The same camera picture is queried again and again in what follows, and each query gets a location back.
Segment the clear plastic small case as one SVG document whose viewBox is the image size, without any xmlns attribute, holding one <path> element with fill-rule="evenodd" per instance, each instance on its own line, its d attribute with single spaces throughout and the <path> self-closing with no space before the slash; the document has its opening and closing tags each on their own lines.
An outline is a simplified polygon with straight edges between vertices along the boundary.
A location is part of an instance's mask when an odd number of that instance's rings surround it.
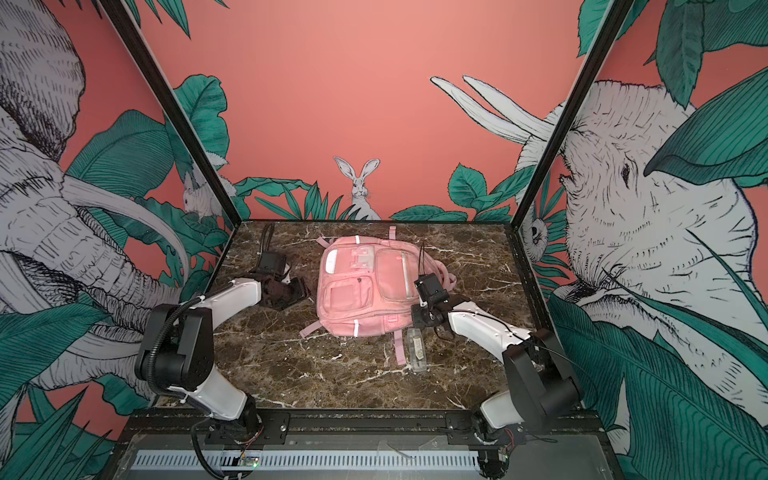
<svg viewBox="0 0 768 480">
<path fill-rule="evenodd" d="M 406 336 L 408 361 L 411 370 L 415 373 L 426 372 L 428 370 L 428 361 L 421 330 L 418 328 L 409 328 L 406 332 Z"/>
</svg>

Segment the pink student backpack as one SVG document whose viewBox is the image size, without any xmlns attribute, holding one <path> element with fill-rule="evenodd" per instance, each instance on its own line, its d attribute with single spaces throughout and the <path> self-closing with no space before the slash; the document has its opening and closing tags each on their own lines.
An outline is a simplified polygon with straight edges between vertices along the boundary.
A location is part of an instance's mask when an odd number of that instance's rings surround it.
<svg viewBox="0 0 768 480">
<path fill-rule="evenodd" d="M 406 363 L 403 330 L 412 324 L 411 307 L 420 302 L 416 281 L 434 274 L 453 290 L 457 278 L 413 243 L 369 236 L 323 237 L 316 313 L 318 320 L 300 331 L 305 338 L 323 328 L 336 337 L 372 337 L 392 333 L 395 356 Z"/>
</svg>

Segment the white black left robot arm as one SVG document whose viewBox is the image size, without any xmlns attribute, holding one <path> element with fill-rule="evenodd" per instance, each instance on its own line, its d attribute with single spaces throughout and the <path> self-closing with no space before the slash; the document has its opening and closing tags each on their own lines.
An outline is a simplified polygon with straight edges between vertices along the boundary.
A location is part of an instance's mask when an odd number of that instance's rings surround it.
<svg viewBox="0 0 768 480">
<path fill-rule="evenodd" d="M 233 442 L 251 441 L 261 434 L 263 420 L 253 398 L 215 366 L 214 331 L 252 306 L 282 311 L 308 296 L 297 277 L 236 278 L 211 295 L 159 305 L 150 313 L 135 375 L 152 392 L 193 406 Z"/>
</svg>

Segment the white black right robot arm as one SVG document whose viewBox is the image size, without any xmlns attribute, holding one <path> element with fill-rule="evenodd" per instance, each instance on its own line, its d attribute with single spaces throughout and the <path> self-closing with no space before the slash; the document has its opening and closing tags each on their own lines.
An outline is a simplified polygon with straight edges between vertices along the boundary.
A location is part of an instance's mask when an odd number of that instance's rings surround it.
<svg viewBox="0 0 768 480">
<path fill-rule="evenodd" d="M 443 326 L 482 347 L 503 366 L 507 389 L 484 400 L 472 413 L 470 431 L 492 445 L 514 441 L 515 430 L 535 431 L 576 408 L 583 389 L 575 365 L 554 332 L 514 327 L 461 297 L 411 307 L 415 327 Z"/>
</svg>

